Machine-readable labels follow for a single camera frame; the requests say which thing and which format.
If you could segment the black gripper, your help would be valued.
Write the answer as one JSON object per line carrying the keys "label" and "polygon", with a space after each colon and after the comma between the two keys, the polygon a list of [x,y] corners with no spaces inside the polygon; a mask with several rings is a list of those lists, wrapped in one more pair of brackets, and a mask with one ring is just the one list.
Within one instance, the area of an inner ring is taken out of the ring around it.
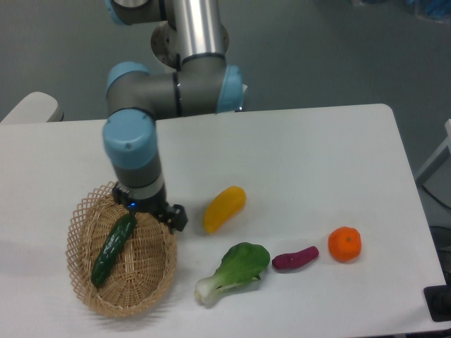
{"label": "black gripper", "polygon": [[149,213],[160,223],[164,223],[171,234],[182,232],[185,229],[187,224],[185,208],[180,204],[168,205],[165,185],[155,195],[138,199],[122,190],[117,182],[112,189],[112,196],[115,203],[128,210],[132,219],[136,219],[137,213]]}

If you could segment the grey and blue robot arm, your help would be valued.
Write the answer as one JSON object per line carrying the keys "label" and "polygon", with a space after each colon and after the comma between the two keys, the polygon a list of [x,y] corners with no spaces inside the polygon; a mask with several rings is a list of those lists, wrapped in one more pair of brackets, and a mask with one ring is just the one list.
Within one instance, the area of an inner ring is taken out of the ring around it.
{"label": "grey and blue robot arm", "polygon": [[171,232],[187,216],[166,200],[159,158],[157,120],[237,111],[243,103],[240,69],[226,62],[226,37],[216,1],[107,1],[119,25],[165,23],[163,45],[173,72],[159,75],[136,62],[122,62],[106,83],[108,118],[104,148],[118,179],[113,199],[131,213],[148,213]]}

